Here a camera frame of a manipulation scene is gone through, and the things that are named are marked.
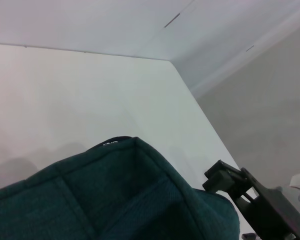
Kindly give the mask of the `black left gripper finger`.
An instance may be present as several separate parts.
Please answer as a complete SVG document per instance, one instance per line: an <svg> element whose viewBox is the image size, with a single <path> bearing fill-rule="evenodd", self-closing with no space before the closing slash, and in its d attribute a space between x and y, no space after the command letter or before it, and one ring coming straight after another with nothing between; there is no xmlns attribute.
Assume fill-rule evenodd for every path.
<svg viewBox="0 0 300 240"><path fill-rule="evenodd" d="M300 240L300 188L266 188L245 168L219 160L205 172L207 192L225 192L262 240Z"/></svg>

